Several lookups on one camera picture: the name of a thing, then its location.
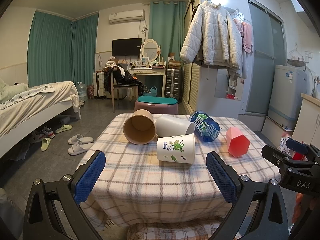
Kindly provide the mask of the pink hexagonal cup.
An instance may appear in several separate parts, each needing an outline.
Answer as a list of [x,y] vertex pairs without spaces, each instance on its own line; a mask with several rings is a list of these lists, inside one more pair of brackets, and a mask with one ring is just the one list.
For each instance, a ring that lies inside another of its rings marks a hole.
[[247,153],[250,140],[237,127],[230,127],[226,132],[227,150],[233,157],[240,157]]

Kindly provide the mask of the brown paper cup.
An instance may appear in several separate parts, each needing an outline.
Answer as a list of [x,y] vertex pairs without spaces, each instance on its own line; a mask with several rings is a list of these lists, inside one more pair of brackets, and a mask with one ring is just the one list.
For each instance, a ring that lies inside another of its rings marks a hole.
[[156,136],[156,126],[152,114],[145,110],[136,110],[124,123],[125,138],[136,145],[145,145]]

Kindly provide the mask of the white slipper near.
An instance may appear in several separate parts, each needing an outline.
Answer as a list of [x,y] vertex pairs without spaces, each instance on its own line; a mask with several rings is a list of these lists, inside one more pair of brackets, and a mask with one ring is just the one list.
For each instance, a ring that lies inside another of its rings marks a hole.
[[67,151],[69,155],[79,155],[87,152],[92,146],[93,146],[92,142],[87,144],[76,142]]

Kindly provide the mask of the green slipper near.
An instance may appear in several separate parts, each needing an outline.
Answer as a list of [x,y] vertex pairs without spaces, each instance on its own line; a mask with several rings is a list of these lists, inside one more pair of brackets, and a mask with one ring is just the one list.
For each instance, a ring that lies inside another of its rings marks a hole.
[[49,145],[51,143],[51,139],[46,137],[46,138],[43,138],[41,140],[41,151],[44,152],[48,149]]

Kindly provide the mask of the green slipper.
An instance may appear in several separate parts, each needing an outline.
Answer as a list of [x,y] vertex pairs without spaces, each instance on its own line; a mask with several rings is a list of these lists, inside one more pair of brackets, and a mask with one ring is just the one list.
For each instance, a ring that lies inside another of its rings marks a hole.
[[73,128],[72,125],[67,125],[67,124],[63,124],[60,128],[58,128],[55,133],[56,134],[59,134],[59,133],[62,133],[62,132],[66,132],[66,131],[69,131]]
[[41,151],[44,152],[48,149],[49,145],[51,143],[51,139],[46,137],[46,138],[43,138],[41,140]]

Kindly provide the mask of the sneaker under bed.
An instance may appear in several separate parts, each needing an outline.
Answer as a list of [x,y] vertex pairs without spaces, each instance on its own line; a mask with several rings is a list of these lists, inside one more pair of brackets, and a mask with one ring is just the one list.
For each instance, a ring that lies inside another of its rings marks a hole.
[[43,138],[50,138],[53,139],[55,134],[51,128],[45,126],[40,132],[34,130],[29,138],[30,144],[35,144],[37,142],[41,142]]

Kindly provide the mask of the white cabinet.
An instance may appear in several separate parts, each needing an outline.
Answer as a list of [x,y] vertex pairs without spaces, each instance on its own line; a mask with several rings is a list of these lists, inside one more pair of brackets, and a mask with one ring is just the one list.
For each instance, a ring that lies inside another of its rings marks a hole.
[[302,105],[293,132],[293,139],[320,147],[320,107],[319,100],[302,93]]

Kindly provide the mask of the bed with beige sheet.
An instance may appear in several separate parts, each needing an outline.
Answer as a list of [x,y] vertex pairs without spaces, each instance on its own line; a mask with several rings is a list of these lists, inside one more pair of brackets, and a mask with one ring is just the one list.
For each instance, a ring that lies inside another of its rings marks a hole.
[[78,91],[72,81],[49,83],[17,94],[1,104],[1,156],[57,115],[81,119]]

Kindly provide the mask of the wooden chair with clothes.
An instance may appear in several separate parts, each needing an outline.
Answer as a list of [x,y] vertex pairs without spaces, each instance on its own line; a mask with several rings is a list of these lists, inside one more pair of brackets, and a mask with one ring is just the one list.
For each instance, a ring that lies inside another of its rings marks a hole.
[[112,100],[112,108],[115,112],[114,93],[117,94],[117,101],[119,101],[119,90],[124,88],[132,88],[134,96],[138,99],[144,94],[144,84],[132,76],[128,70],[125,70],[117,59],[112,56],[105,64],[104,68],[104,88],[109,92]]

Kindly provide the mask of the drawer tower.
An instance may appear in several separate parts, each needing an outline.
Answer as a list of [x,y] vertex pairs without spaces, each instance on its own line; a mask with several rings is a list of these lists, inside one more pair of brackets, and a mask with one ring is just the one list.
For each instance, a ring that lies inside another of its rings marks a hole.
[[166,98],[179,100],[181,95],[181,70],[167,69],[164,95]]

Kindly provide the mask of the teal curtain left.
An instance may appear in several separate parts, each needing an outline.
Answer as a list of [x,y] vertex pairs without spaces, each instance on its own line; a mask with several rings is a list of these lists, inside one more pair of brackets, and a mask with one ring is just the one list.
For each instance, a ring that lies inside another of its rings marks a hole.
[[72,81],[92,83],[99,14],[80,20],[36,11],[27,50],[30,87]]

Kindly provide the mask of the black television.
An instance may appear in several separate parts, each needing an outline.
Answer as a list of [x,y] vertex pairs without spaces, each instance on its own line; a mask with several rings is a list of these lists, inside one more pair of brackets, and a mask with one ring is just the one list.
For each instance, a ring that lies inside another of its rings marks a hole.
[[139,56],[141,38],[124,38],[112,41],[112,56]]

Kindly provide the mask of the pink hanging clothes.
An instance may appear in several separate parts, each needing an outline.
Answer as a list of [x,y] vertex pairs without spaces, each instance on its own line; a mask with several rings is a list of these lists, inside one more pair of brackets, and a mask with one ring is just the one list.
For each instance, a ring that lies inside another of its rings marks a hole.
[[253,46],[252,25],[246,22],[242,22],[236,18],[234,18],[233,20],[236,23],[236,26],[238,28],[238,31],[240,32],[240,35],[242,36],[243,49],[245,50],[246,53],[251,54],[252,46]]

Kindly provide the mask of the white air conditioner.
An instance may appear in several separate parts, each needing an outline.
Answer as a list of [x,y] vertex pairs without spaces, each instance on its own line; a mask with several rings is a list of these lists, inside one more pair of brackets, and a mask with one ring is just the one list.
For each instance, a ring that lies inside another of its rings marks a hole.
[[141,9],[141,10],[115,12],[115,13],[109,14],[108,20],[111,24],[143,21],[145,20],[145,10]]

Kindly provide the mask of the teal curtain middle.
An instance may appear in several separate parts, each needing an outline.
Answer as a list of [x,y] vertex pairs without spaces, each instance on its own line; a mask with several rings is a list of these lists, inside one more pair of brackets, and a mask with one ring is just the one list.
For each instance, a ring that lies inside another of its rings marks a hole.
[[161,46],[165,60],[170,53],[180,61],[180,50],[185,38],[185,2],[151,2],[149,16],[149,38]]

